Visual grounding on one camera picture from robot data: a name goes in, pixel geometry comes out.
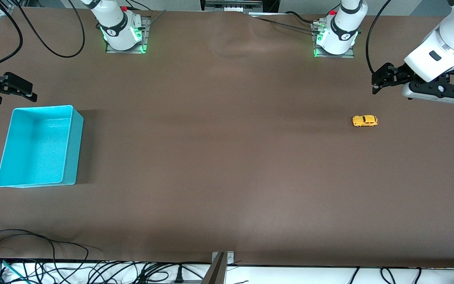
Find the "yellow beetle toy car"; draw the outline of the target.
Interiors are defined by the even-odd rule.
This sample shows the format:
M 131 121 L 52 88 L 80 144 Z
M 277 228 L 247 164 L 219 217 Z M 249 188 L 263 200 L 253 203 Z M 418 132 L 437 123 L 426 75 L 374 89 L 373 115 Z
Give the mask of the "yellow beetle toy car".
M 353 116 L 352 124 L 354 127 L 373 127 L 379 124 L 378 118 L 375 115 Z

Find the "turquoise plastic bin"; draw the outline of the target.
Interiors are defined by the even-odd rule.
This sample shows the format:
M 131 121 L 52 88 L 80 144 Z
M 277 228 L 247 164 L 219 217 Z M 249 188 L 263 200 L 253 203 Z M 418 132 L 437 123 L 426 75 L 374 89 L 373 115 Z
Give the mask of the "turquoise plastic bin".
M 83 125 L 72 105 L 15 108 L 0 162 L 0 187 L 74 185 Z

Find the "grey power strip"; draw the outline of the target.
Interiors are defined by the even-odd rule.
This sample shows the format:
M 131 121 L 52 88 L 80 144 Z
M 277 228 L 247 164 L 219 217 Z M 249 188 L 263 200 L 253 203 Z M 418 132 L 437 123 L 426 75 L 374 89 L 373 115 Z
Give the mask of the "grey power strip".
M 202 11 L 263 12 L 262 0 L 200 0 Z

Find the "metal table bracket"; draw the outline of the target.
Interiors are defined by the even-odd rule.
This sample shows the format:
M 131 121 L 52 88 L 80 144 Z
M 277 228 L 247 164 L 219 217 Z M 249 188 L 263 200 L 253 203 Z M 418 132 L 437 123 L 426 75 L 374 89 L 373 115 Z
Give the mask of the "metal table bracket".
M 214 259 L 220 254 L 220 251 L 214 251 L 212 252 L 212 257 L 211 261 L 213 263 Z M 226 253 L 226 258 L 227 258 L 227 265 L 232 265 L 235 262 L 235 257 L 234 257 L 234 251 L 225 251 Z

